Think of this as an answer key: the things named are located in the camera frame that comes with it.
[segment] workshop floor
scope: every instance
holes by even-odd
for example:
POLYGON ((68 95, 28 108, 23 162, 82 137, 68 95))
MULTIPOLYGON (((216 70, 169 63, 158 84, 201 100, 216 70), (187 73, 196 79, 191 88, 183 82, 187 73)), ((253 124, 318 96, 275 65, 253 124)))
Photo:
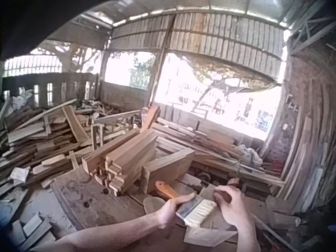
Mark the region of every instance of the workshop floor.
POLYGON ((26 198, 26 204, 18 213, 21 222, 27 223, 39 212, 40 216, 49 220, 52 233, 58 239, 76 231, 59 205, 52 189, 36 188, 26 198))

